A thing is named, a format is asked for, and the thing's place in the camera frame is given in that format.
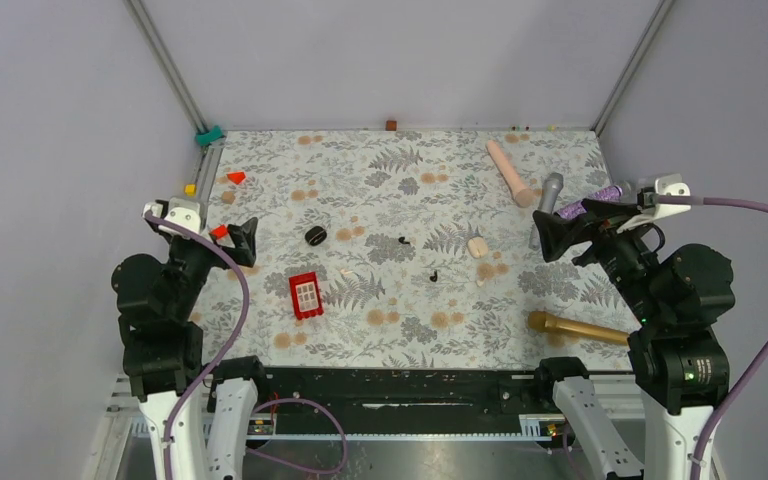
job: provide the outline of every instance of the red block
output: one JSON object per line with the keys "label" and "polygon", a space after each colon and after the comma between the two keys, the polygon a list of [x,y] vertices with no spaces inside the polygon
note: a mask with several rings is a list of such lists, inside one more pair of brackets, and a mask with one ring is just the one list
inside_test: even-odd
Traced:
{"label": "red block", "polygon": [[218,227],[210,231],[210,236],[216,240],[219,240],[225,235],[228,235],[228,227],[226,227],[225,225],[219,225]]}
{"label": "red block", "polygon": [[316,272],[296,275],[289,280],[290,296],[293,297],[293,310],[296,312],[297,319],[303,320],[325,313]]}
{"label": "red block", "polygon": [[239,185],[243,183],[243,180],[246,179],[246,173],[245,172],[231,172],[227,175],[228,180],[231,180],[236,185]]}

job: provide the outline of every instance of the black round object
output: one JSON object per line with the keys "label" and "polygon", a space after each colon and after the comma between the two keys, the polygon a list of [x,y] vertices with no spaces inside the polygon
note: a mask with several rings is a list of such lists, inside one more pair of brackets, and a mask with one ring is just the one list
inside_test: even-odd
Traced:
{"label": "black round object", "polygon": [[325,229],[317,225],[311,228],[310,230],[308,230],[307,233],[305,233],[305,241],[311,247],[315,247],[320,243],[324,242],[325,237],[327,236],[328,236],[328,233],[325,231]]}

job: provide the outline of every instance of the golden tube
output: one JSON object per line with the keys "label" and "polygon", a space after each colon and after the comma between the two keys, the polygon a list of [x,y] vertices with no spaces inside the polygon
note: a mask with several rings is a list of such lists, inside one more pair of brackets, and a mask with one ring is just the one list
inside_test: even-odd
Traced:
{"label": "golden tube", "polygon": [[540,332],[574,335],[615,345],[628,345],[628,334],[623,331],[577,322],[546,312],[529,313],[528,326]]}

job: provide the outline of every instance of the white wall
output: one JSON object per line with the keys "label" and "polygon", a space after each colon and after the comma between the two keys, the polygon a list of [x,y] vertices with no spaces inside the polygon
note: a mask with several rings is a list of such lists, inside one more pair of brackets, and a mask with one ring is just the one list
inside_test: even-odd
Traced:
{"label": "white wall", "polygon": [[[678,171],[695,194],[768,202],[768,1],[676,2],[602,142],[617,178]],[[737,306],[716,332],[734,381],[768,337],[768,217],[700,207],[664,223],[666,251],[700,242],[733,261]],[[768,361],[716,447],[729,480],[768,478]]]}
{"label": "white wall", "polygon": [[0,479],[78,478],[121,367],[110,273],[193,132],[119,1],[0,2]]}
{"label": "white wall", "polygon": [[226,129],[589,127],[657,0],[145,0]]}

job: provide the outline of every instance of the tabletop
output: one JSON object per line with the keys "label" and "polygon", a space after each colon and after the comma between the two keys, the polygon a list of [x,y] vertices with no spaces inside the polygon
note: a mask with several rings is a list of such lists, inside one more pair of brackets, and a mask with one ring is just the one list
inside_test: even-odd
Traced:
{"label": "tabletop", "polygon": [[[592,132],[229,132],[208,227],[259,218],[257,262],[244,268],[251,307],[229,357],[266,365],[530,369],[578,356],[592,370],[630,370],[625,347],[530,330],[547,311],[632,331],[636,320],[598,266],[571,249],[546,264],[528,240],[534,207],[517,207],[487,154],[493,139],[538,193],[564,176],[557,207],[609,185]],[[244,171],[239,185],[229,172]],[[304,235],[321,226],[327,239]],[[473,258],[474,236],[490,253]],[[405,237],[403,244],[399,237]],[[437,272],[437,281],[431,276]],[[296,320],[288,278],[316,272],[325,312]],[[225,342],[242,293],[214,269],[191,320],[205,360]]]}

